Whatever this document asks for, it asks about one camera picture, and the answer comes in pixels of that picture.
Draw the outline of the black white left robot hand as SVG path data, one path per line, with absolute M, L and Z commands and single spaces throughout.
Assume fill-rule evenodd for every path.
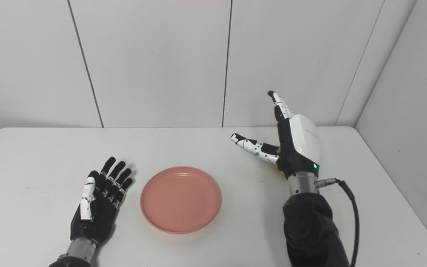
M 132 169 L 113 156 L 100 171 L 90 172 L 71 221 L 71 241 L 85 238 L 100 246 L 110 238 L 120 205 L 134 182 L 131 174 Z

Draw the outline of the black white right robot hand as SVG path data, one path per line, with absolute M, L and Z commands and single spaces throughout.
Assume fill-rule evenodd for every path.
M 259 142 L 238 133 L 230 137 L 238 147 L 275 164 L 286 178 L 300 172 L 319 176 L 321 154 L 316 125 L 306 116 L 294 114 L 283 98 L 275 91 L 268 91 L 274 102 L 279 145 Z

